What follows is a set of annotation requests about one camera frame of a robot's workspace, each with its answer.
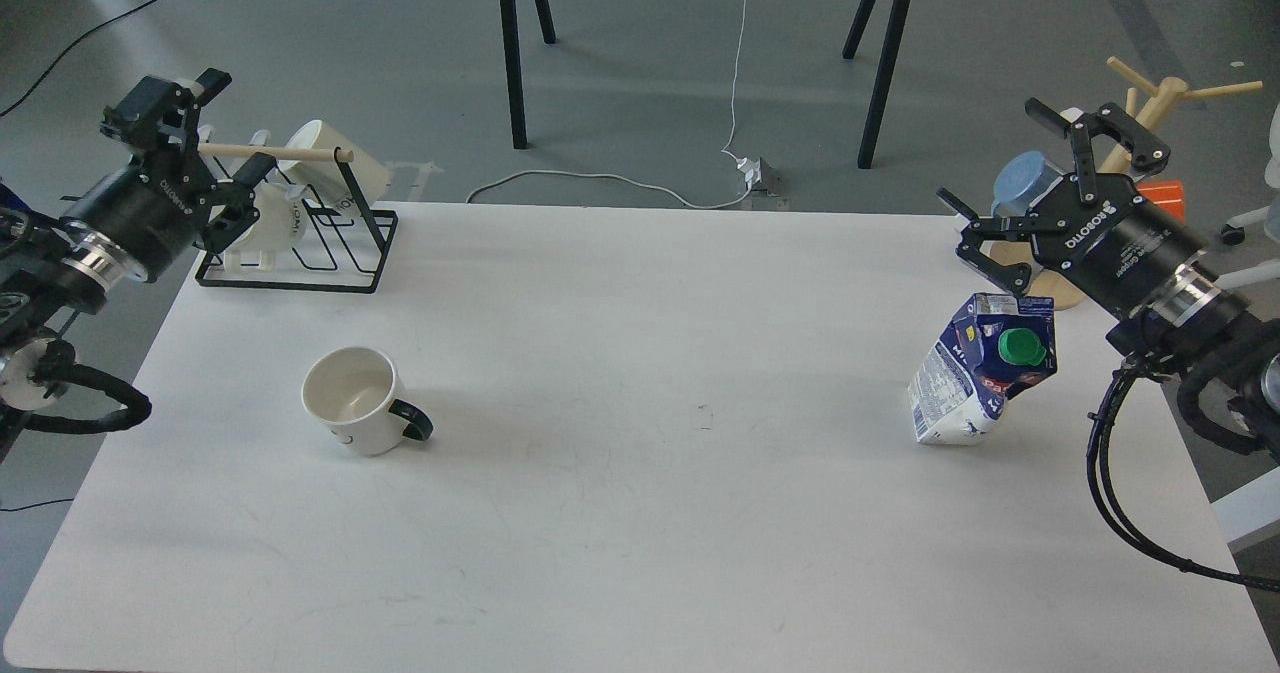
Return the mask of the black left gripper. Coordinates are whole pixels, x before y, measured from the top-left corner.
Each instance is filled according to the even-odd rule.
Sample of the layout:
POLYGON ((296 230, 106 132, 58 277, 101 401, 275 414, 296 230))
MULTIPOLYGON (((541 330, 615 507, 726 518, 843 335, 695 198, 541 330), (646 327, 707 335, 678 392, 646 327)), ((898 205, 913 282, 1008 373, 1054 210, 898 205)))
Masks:
POLYGON ((97 234, 129 260, 131 276, 156 281, 197 239, 207 255, 223 255, 259 223, 256 187, 274 171, 276 157, 248 154, 233 177, 186 200, 182 186, 212 184, 198 154, 201 109, 228 88, 225 70, 204 70, 196 81, 145 75, 102 111, 100 132, 131 150, 132 164, 92 186, 61 216, 74 235, 97 234))

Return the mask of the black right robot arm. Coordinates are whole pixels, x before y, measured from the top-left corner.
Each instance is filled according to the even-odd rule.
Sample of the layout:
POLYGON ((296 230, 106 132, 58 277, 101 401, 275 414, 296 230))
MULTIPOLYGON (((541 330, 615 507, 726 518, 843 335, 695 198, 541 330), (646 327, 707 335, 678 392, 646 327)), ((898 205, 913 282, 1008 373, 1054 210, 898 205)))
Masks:
POLYGON ((1085 464, 1091 496, 1120 540, 1181 572, 1276 592, 1274 578, 1208 568, 1143 535, 1115 495, 1108 449, 1133 383, 1179 377, 1176 409, 1197 435, 1242 455, 1276 455, 1277 322, 1256 317, 1244 296, 1219 287, 1201 264, 1204 241, 1140 194, 1133 177, 1097 170, 1096 136, 1126 148, 1140 175, 1156 175, 1169 162, 1167 146, 1119 104, 1068 120, 1028 99, 1025 113, 1069 141, 1074 166, 1012 218, 980 216, 950 189, 938 189, 938 198, 966 221, 956 253, 1000 290, 1025 296, 1029 264, 998 264, 980 249, 983 241, 1025 241, 1034 264, 1061 273, 1116 319, 1107 340, 1123 363, 1091 415, 1085 464))

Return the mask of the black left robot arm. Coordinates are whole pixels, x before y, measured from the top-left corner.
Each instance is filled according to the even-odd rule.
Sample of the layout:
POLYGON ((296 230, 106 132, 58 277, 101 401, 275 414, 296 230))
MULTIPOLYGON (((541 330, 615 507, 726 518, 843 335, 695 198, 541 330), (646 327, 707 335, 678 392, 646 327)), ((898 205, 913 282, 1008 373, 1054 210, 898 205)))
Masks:
POLYGON ((150 417, 142 392, 79 363, 50 319, 97 313, 125 278, 155 281, 189 248, 220 255, 259 223, 255 189, 275 157, 250 154, 234 177, 216 178, 198 154, 200 113, 229 84, 214 68, 192 82, 140 81, 100 125, 129 162, 63 216, 3 189, 4 448, 24 430, 95 435, 150 417))

